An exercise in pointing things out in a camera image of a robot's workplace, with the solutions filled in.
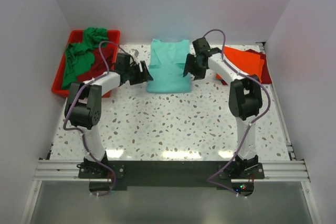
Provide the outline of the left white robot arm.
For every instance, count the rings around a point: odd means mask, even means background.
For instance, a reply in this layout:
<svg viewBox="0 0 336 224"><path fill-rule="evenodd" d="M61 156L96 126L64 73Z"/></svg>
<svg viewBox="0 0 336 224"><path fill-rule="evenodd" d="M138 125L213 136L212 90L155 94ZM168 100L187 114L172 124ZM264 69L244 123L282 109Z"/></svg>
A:
<svg viewBox="0 0 336 224"><path fill-rule="evenodd" d="M126 82L135 85L153 80L145 61L137 61L130 54L117 54L112 67L88 81L72 83L64 111L63 129L80 134L84 159L93 162L90 171L97 178L105 177L109 171L109 165L103 162L106 151L98 129L102 96Z"/></svg>

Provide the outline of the teal t shirt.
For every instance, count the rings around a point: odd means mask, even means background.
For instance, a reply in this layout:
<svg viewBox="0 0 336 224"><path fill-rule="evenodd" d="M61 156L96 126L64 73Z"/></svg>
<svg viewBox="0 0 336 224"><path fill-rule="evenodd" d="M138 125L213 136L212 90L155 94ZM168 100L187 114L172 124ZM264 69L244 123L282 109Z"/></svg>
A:
<svg viewBox="0 0 336 224"><path fill-rule="evenodd" d="M190 74L183 76L186 57L190 52L190 41L163 42L153 39L151 43L149 73L153 80L148 82L149 93L191 92Z"/></svg>

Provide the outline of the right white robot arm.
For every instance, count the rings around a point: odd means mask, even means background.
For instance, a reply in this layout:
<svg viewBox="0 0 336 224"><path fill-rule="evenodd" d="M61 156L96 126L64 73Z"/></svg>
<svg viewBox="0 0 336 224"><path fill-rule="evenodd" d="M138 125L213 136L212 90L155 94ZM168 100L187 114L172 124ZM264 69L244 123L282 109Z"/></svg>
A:
<svg viewBox="0 0 336 224"><path fill-rule="evenodd" d="M192 44L195 54L187 55L183 76L191 74L195 80L204 79L210 69L229 85L228 106L236 118L238 137L234 173L246 178L258 165L254 123L263 105L259 78L240 70L221 49L212 48L206 38L199 38Z"/></svg>

